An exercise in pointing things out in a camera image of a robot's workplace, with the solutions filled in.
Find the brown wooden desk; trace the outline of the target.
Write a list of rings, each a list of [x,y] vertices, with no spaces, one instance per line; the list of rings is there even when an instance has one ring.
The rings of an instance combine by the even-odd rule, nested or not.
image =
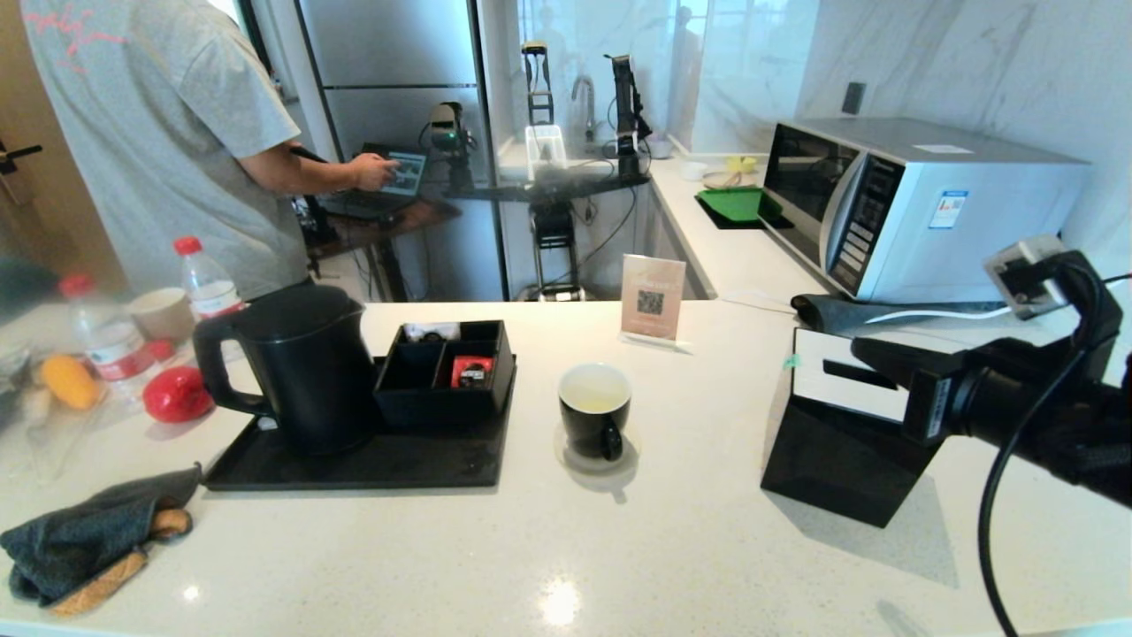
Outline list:
[[[395,239],[440,226],[441,223],[458,219],[461,215],[455,205],[432,199],[417,199],[392,217],[377,221],[352,219],[329,213],[329,222],[337,230],[340,240],[331,249],[325,250],[321,257],[314,257],[307,251],[308,270],[319,278],[324,259],[343,257],[359,250],[365,258],[365,282],[368,285],[375,282],[379,286],[381,301],[405,303],[411,295],[400,259],[395,253]]]

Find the dark gray cloth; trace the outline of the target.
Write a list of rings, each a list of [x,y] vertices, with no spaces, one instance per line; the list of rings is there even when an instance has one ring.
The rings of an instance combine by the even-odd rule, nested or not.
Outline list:
[[[794,295],[790,307],[806,329],[824,334],[846,335],[866,324],[921,321],[921,319],[983,319],[1010,315],[1003,302],[925,303],[925,305],[886,305],[861,303],[840,295]]]

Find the person in gray t-shirt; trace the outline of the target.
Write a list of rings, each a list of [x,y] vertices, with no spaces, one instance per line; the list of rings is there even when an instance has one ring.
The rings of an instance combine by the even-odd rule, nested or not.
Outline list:
[[[300,128],[209,0],[20,0],[31,53],[137,293],[178,286],[192,235],[255,301],[309,278],[292,199],[391,184],[397,163],[295,156]]]

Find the chrome faucet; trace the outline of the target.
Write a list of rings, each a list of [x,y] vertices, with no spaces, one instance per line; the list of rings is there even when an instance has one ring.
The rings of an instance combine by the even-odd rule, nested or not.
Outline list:
[[[578,74],[571,85],[571,107],[578,122],[582,141],[589,146],[597,143],[597,93],[592,77]]]

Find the silver microwave oven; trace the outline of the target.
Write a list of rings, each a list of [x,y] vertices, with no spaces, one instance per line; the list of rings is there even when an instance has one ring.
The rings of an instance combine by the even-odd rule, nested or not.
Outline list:
[[[979,303],[988,257],[1060,234],[1088,162],[908,118],[777,122],[761,186],[769,232],[861,303]]]

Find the black compartment organizer box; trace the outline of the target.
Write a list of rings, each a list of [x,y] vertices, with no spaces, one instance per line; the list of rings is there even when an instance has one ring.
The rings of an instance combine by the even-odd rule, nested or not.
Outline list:
[[[516,358],[501,321],[461,322],[458,341],[404,339],[402,327],[381,365],[374,396],[389,427],[465,428],[501,415],[516,371]],[[453,358],[494,358],[492,384],[451,388]]]

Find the dark oven mitt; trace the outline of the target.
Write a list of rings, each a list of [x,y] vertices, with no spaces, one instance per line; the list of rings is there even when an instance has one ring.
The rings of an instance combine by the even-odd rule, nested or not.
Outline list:
[[[145,540],[154,513],[186,509],[201,484],[200,464],[102,489],[82,503],[0,533],[12,560],[12,596],[52,606]]]

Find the open laptop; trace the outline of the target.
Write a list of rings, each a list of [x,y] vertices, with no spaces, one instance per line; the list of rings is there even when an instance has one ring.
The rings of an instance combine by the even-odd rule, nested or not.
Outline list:
[[[377,192],[353,189],[327,197],[324,206],[329,213],[352,219],[377,221],[389,218],[415,203],[428,162],[424,153],[379,143],[365,143],[360,150],[397,162],[393,181]]]

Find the brown cork pad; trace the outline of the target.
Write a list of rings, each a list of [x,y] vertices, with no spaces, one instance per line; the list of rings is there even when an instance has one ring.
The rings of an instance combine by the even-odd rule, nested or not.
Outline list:
[[[136,548],[129,549],[121,559],[85,583],[72,589],[68,596],[49,606],[49,613],[55,617],[69,618],[86,614],[96,610],[125,587],[125,584],[142,573],[149,561],[147,546],[153,543],[165,543],[181,539],[192,530],[192,517],[185,509],[168,509],[154,513],[149,531]]]

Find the black serving tray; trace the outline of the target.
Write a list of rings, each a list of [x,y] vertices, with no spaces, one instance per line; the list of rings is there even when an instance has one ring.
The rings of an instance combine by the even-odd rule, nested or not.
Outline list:
[[[465,425],[381,427],[368,442],[301,456],[252,419],[203,475],[211,492],[494,488],[501,476],[509,407]]]

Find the red sachet packet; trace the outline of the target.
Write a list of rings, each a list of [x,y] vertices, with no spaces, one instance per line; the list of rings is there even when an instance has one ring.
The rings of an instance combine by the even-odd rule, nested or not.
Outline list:
[[[494,358],[458,355],[453,358],[451,388],[486,388],[492,376]]]

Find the green mat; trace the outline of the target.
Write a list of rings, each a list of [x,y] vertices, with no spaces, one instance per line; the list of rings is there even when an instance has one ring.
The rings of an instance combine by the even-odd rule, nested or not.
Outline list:
[[[696,198],[720,218],[731,223],[777,222],[782,207],[761,187],[732,187],[701,190]]]

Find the black mug white inside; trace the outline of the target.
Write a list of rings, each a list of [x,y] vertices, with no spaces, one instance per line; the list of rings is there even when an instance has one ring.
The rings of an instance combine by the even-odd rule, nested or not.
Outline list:
[[[617,463],[625,455],[625,427],[633,388],[617,367],[586,363],[571,367],[557,388],[567,447],[575,455]]]

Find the orange fruit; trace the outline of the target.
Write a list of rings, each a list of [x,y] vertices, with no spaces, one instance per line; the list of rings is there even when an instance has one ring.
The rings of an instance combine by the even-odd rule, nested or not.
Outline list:
[[[57,399],[70,408],[88,411],[100,401],[96,379],[80,360],[67,355],[45,358],[41,365],[44,386]]]

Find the beige paper cup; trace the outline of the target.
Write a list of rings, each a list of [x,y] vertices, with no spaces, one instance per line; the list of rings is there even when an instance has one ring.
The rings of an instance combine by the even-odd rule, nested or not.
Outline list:
[[[195,319],[183,289],[157,289],[126,303],[126,313],[151,342],[185,342],[191,338]]]

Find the black electric kettle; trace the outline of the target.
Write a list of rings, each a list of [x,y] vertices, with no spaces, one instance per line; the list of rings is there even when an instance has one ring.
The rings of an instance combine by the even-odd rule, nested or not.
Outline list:
[[[192,333],[203,385],[218,407],[274,419],[295,451],[329,455],[377,432],[376,365],[365,347],[365,307],[345,291],[302,285],[235,313],[203,319]],[[242,348],[259,394],[230,381],[223,343]]]

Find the clear water bottle red cap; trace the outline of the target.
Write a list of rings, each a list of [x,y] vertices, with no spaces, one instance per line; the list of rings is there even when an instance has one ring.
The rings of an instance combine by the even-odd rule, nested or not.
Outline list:
[[[68,275],[59,289],[70,305],[82,354],[118,399],[142,407],[142,391],[161,370],[149,341],[125,305],[103,294],[89,275]]]
[[[182,235],[173,242],[181,258],[181,282],[191,311],[198,319],[235,313],[245,308],[235,282],[222,265],[203,250],[201,241]]]

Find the red round fruit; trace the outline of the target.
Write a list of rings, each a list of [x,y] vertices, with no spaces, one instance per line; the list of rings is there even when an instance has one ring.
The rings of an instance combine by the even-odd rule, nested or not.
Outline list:
[[[158,423],[182,424],[215,407],[203,373],[195,365],[175,365],[158,372],[142,391],[147,414]]]

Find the black tissue box white lid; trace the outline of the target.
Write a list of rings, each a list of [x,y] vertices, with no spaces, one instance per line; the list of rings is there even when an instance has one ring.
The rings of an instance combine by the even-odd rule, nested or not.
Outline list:
[[[826,365],[782,370],[787,391],[769,421],[761,488],[885,528],[942,444],[903,438],[908,391],[854,358],[852,341],[796,329],[795,352],[826,358]]]

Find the pink QR code sign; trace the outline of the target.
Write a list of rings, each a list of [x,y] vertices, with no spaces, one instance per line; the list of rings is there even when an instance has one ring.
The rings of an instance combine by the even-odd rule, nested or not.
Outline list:
[[[691,355],[678,328],[686,262],[680,259],[623,255],[619,339]]]

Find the round translucent coaster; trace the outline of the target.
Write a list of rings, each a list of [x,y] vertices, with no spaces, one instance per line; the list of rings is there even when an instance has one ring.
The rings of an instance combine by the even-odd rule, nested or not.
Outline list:
[[[604,460],[603,458],[589,458],[578,455],[571,448],[569,434],[566,428],[559,422],[554,429],[555,459],[561,464],[563,468],[578,472],[578,474],[604,477],[612,476],[618,472],[628,471],[638,464],[638,445],[623,436],[623,454],[618,460]]]

